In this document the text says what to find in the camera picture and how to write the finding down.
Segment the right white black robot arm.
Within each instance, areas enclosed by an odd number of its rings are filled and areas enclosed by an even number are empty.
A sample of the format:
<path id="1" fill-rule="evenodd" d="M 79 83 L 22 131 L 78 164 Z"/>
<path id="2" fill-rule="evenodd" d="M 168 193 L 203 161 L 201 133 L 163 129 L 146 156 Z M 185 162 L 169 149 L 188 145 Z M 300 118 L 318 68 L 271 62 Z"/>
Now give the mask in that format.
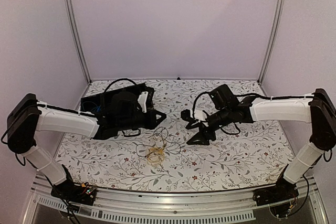
<path id="1" fill-rule="evenodd" d="M 276 201 L 291 194 L 296 182 L 324 155 L 335 147 L 335 107 L 324 89 L 314 93 L 283 97 L 265 97 L 256 93 L 235 95 L 223 84 L 207 93 L 217 110 L 214 114 L 183 110 L 181 119 L 187 129 L 198 128 L 188 145 L 209 145 L 216 140 L 216 131 L 231 123 L 259 121 L 299 121 L 310 123 L 312 135 L 293 161 L 279 176 L 271 190 Z"/>

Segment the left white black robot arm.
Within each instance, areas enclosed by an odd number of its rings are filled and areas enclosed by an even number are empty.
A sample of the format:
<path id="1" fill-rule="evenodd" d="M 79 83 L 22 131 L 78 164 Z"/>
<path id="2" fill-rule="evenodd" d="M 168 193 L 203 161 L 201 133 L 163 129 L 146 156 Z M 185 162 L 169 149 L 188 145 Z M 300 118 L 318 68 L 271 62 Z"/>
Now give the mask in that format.
<path id="1" fill-rule="evenodd" d="M 125 81 L 130 85 L 112 90 L 116 83 L 113 81 L 103 92 L 84 97 L 79 110 L 50 105 L 28 93 L 7 117 L 7 129 L 1 142 L 58 186 L 58 192 L 67 200 L 73 200 L 78 195 L 77 186 L 72 184 L 67 169 L 38 145 L 35 134 L 64 132 L 108 140 L 119 132 L 135 131 L 135 136 L 139 136 L 141 129 L 157 128 L 166 119 L 166 114 L 154 108 L 155 90 L 145 83 Z"/>

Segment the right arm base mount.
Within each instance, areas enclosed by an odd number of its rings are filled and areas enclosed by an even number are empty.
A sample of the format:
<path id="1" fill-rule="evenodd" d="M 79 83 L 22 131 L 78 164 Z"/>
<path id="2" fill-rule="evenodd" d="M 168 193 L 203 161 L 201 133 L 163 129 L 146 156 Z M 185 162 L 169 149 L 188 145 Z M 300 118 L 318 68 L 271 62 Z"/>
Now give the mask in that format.
<path id="1" fill-rule="evenodd" d="M 273 204 L 299 196 L 296 184 L 279 178 L 275 185 L 253 191 L 253 200 L 257 206 Z"/>

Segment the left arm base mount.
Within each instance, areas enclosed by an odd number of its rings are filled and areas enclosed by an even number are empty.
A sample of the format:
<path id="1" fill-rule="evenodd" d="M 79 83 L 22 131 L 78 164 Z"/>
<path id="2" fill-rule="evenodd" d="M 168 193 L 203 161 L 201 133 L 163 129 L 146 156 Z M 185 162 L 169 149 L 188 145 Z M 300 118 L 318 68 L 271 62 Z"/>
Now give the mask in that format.
<path id="1" fill-rule="evenodd" d="M 76 184 L 67 168 L 64 165 L 62 167 L 65 170 L 66 180 L 59 185 L 53 185 L 51 195 L 64 201 L 92 206 L 96 198 L 97 186 L 90 185 L 88 182 Z"/>

